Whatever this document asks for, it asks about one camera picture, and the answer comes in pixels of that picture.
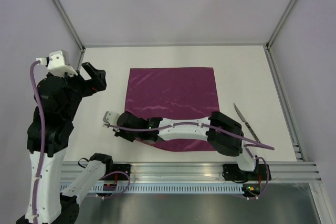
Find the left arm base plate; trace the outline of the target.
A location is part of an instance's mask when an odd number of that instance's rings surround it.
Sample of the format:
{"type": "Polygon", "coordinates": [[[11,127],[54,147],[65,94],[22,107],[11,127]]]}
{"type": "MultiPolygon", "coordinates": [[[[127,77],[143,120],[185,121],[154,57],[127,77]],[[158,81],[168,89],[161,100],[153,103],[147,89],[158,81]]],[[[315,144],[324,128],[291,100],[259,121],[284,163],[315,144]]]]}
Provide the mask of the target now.
{"type": "MultiPolygon", "coordinates": [[[[128,176],[131,175],[131,164],[114,164],[113,172],[124,172],[128,176]]],[[[116,173],[110,175],[109,180],[116,180],[116,181],[126,181],[127,176],[124,174],[116,173]]]]}

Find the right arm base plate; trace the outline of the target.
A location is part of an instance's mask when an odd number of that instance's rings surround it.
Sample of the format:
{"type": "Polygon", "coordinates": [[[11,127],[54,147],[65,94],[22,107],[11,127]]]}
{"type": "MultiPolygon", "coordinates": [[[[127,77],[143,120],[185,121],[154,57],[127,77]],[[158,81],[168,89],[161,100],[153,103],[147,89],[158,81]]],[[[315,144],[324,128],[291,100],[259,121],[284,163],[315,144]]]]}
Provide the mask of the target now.
{"type": "Polygon", "coordinates": [[[269,180],[271,180],[271,174],[268,164],[257,165],[255,170],[252,172],[240,170],[237,164],[224,164],[222,168],[222,176],[225,181],[246,183],[249,181],[266,181],[267,177],[269,178],[269,180]]]}

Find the steel table knife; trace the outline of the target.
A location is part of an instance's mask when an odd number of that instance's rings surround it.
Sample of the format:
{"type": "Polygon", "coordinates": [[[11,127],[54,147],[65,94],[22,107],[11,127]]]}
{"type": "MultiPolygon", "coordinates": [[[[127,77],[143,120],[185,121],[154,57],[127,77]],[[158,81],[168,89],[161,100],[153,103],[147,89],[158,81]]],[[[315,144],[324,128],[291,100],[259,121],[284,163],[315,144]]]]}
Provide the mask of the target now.
{"type": "Polygon", "coordinates": [[[245,117],[242,115],[242,113],[240,112],[240,110],[237,107],[237,105],[235,103],[233,103],[233,106],[234,106],[234,109],[235,109],[236,113],[238,114],[239,118],[246,125],[246,127],[248,128],[249,132],[251,133],[251,135],[253,136],[253,138],[255,139],[255,141],[257,143],[261,143],[260,139],[258,138],[258,136],[256,135],[256,133],[254,132],[254,130],[251,128],[250,124],[247,122],[247,120],[245,119],[245,117]]]}

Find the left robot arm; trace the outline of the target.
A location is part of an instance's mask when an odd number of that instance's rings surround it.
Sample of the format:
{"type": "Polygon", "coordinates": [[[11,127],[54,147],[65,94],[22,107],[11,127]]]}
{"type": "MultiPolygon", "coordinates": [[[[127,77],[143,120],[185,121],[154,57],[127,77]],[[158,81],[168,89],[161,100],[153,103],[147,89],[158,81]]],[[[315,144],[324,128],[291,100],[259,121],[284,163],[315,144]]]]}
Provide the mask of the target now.
{"type": "Polygon", "coordinates": [[[61,167],[79,104],[83,98],[107,88],[106,71],[85,62],[82,67],[88,80],[79,71],[73,75],[65,71],[60,76],[49,72],[37,83],[34,68],[40,64],[36,60],[29,69],[37,103],[27,130],[32,179],[27,211],[17,223],[75,223],[80,205],[95,183],[114,176],[112,157],[95,153],[80,175],[60,190],[61,167]]]}

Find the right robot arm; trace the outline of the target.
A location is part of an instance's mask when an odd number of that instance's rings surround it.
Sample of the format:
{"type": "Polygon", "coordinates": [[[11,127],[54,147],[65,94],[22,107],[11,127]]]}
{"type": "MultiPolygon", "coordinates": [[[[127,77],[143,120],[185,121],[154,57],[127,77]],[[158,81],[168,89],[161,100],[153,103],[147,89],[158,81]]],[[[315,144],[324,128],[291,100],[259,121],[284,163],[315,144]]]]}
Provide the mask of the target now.
{"type": "Polygon", "coordinates": [[[138,118],[124,112],[117,119],[113,129],[115,136],[133,142],[141,140],[147,144],[165,144],[173,140],[197,140],[209,144],[224,156],[234,157],[241,176],[254,178],[259,168],[253,155],[246,150],[242,126],[230,117],[212,112],[210,116],[193,120],[173,120],[168,118],[138,118]]]}

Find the purple cloth napkin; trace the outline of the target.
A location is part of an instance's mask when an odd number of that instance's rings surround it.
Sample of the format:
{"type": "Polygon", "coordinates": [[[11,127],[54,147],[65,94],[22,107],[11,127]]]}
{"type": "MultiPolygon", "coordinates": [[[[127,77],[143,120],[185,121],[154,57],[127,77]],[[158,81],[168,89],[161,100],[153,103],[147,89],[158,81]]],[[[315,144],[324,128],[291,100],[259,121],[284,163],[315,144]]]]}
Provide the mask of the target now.
{"type": "Polygon", "coordinates": [[[124,109],[143,119],[200,119],[219,111],[213,68],[132,68],[124,109]]]}

